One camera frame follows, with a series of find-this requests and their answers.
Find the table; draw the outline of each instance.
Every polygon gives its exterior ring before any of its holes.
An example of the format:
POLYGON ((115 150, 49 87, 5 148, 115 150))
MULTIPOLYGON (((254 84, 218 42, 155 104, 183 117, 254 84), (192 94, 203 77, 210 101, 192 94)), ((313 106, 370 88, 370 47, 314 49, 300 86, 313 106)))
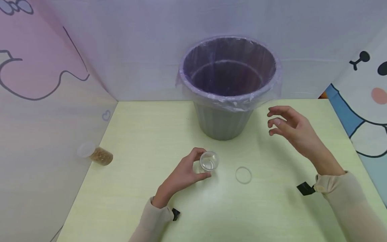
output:
POLYGON ((303 197, 296 189, 314 184, 316 171, 283 137, 268 135, 266 113, 274 105, 290 105, 310 120, 387 223, 387 210, 328 100, 268 102, 230 141, 203 134, 192 102, 119 102, 100 144, 113 162, 90 166, 58 242, 127 241, 146 201, 195 146, 215 151, 219 167, 172 198, 181 215, 162 241, 345 241, 321 194, 303 197), (235 179, 239 166, 252 171, 247 185, 235 179))

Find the rubber band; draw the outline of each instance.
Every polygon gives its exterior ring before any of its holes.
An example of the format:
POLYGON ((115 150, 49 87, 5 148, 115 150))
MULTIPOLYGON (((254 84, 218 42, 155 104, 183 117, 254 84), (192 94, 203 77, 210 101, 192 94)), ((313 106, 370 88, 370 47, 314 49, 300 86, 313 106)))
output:
POLYGON ((245 166, 240 166, 238 167, 238 169, 235 171, 235 178, 236 180, 240 183, 240 184, 248 184, 251 182, 251 179, 253 178, 253 174, 251 173, 251 170, 245 166), (243 182, 241 180, 238 179, 238 176, 236 175, 236 173, 238 172, 239 169, 246 169, 249 173, 250 173, 250 179, 247 181, 247 182, 243 182))

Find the jar of seeds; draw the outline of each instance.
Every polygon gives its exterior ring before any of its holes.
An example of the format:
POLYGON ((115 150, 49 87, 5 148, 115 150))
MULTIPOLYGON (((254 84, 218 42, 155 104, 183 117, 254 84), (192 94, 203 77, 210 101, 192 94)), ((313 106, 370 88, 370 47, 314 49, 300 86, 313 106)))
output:
POLYGON ((83 158, 89 157, 92 161, 100 165, 106 166, 113 160, 113 154, 109 151, 96 147, 93 142, 88 141, 83 143, 77 150, 77 155, 83 158))

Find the wrist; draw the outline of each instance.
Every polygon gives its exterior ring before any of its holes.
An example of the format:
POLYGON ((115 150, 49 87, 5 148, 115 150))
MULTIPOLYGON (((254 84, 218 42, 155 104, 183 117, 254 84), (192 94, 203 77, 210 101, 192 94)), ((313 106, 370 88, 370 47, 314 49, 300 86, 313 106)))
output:
POLYGON ((320 175, 340 176, 345 174, 344 169, 325 146, 324 149, 320 150, 318 156, 309 160, 320 175))
POLYGON ((164 183, 157 189, 156 195, 152 200, 152 205, 156 208, 164 208, 175 193, 168 189, 164 183))

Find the pink cheek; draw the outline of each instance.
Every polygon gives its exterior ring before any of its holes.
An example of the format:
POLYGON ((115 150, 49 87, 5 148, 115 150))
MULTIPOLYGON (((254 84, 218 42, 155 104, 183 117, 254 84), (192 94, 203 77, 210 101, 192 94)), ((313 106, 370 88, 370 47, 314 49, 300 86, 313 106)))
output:
POLYGON ((371 97, 377 104, 384 105, 387 103, 387 93, 382 88, 372 89, 371 97))

